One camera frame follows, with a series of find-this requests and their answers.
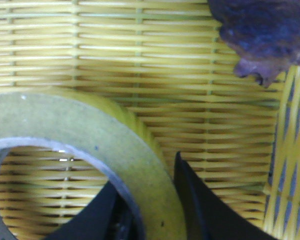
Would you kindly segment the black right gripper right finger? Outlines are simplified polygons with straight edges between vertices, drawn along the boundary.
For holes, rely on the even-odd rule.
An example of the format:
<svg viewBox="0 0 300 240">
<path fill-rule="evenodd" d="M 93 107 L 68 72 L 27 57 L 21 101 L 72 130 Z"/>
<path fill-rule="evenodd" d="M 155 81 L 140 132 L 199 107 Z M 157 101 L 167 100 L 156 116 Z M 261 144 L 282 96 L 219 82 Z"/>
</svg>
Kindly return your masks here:
<svg viewBox="0 0 300 240">
<path fill-rule="evenodd" d="M 178 151 L 174 185 L 182 204 L 188 240 L 274 240 L 226 205 L 197 176 Z"/>
</svg>

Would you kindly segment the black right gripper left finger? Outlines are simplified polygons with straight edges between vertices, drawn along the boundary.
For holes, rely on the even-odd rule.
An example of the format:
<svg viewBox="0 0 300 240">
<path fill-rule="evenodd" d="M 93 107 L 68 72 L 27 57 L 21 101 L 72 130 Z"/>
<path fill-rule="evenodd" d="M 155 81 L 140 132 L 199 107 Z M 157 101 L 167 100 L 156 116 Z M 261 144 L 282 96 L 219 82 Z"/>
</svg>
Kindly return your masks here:
<svg viewBox="0 0 300 240">
<path fill-rule="evenodd" d="M 108 181 L 95 198 L 46 240 L 131 240 L 133 215 Z"/>
</svg>

